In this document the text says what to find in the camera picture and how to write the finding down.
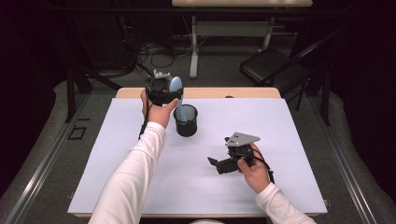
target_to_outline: hand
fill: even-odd
[[[250,143],[250,147],[259,151],[254,143]],[[259,152],[253,150],[253,154],[257,158],[262,158]],[[253,161],[252,166],[248,166],[245,160],[238,161],[238,167],[245,175],[247,184],[257,193],[262,192],[270,184],[268,170],[261,161]]]
[[[143,102],[142,113],[143,116],[146,116],[147,108],[149,108],[148,112],[148,121],[153,121],[161,124],[164,128],[168,126],[169,117],[173,109],[177,106],[178,99],[174,99],[171,103],[165,106],[154,105],[150,100],[147,101],[146,98],[146,90],[142,90],[140,93],[140,98]]]

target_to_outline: camera lens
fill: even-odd
[[[154,78],[151,80],[149,85],[153,91],[162,91],[162,90],[166,89],[165,79],[163,79],[163,78]]]

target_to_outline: white table leg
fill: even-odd
[[[264,38],[264,42],[262,43],[262,48],[258,50],[258,52],[262,52],[262,50],[268,49],[268,45],[270,44],[271,34],[274,28],[275,18],[271,18],[268,22],[268,27],[266,30],[266,35]]]
[[[196,28],[196,18],[192,17],[192,55],[191,55],[191,68],[190,68],[190,78],[197,78],[198,70],[198,48],[197,48],[197,28]]]

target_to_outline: right hand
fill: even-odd
[[[250,147],[260,151],[254,143],[250,143]],[[262,158],[259,152],[253,150],[253,154],[257,158]],[[252,166],[248,166],[245,160],[240,159],[238,161],[238,167],[241,172],[245,175],[247,184],[257,193],[262,192],[270,184],[268,177],[268,170],[261,161],[253,161]]]

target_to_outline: black cup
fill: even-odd
[[[187,121],[182,121],[179,118],[178,108],[174,111],[174,118],[176,120],[177,133],[183,137],[190,137],[197,132],[197,116],[198,111],[192,105],[182,105],[182,109],[186,114]]]

